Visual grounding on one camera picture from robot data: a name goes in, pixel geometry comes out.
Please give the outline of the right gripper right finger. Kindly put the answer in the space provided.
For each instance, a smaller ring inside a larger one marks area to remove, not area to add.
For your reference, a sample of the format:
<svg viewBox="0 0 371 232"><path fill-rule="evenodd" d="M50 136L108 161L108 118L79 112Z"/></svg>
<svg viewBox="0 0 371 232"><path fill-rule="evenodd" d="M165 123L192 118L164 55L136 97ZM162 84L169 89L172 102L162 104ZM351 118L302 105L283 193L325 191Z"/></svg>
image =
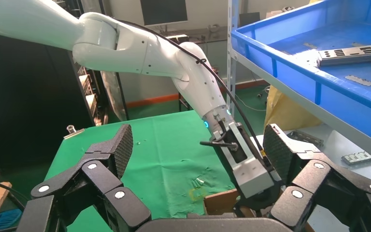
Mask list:
<svg viewBox="0 0 371 232"><path fill-rule="evenodd" d="M314 208L329 210L351 232L371 232L371 179L332 162L311 143L265 127L263 148L285 190L269 216L298 232Z"/></svg>

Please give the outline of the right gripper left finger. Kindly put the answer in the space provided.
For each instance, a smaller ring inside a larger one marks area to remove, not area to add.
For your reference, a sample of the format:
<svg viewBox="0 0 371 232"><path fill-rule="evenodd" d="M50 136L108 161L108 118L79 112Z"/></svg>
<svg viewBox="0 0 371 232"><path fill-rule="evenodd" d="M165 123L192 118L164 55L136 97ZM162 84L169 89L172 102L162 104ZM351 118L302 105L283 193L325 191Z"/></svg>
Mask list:
<svg viewBox="0 0 371 232"><path fill-rule="evenodd" d="M138 230L151 220L151 212L121 180L132 149L129 124L112 139L92 144L76 165L32 189L17 231L65 232L89 207L114 232Z"/></svg>

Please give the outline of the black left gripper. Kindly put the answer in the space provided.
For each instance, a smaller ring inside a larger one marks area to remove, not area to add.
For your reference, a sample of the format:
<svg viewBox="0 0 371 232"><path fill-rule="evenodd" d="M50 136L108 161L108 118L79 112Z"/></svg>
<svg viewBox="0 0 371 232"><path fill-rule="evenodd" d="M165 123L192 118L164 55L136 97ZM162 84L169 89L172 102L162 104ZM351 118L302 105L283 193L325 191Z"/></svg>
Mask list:
<svg viewBox="0 0 371 232"><path fill-rule="evenodd" d="M265 209L277 201L282 179L263 150L259 150L242 126L235 127L236 136L246 159L235 168L235 179L241 204L253 210Z"/></svg>

